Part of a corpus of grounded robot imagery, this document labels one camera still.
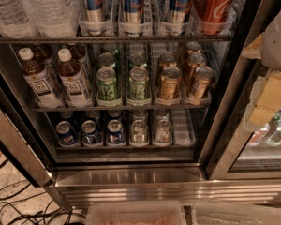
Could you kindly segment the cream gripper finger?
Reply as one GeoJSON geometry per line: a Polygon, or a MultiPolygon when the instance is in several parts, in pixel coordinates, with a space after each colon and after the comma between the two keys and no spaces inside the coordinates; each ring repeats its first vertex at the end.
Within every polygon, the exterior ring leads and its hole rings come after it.
{"type": "Polygon", "coordinates": [[[269,122],[281,109],[281,72],[258,76],[253,84],[244,112],[244,129],[256,131],[269,122]]]}

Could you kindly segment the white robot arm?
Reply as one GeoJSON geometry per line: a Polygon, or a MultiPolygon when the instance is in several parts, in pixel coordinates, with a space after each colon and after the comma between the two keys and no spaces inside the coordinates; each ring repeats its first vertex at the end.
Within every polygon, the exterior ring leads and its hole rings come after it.
{"type": "Polygon", "coordinates": [[[243,127],[250,132],[262,128],[281,108],[281,10],[249,46],[242,57],[259,59],[270,70],[258,76],[244,112],[243,127]]]}

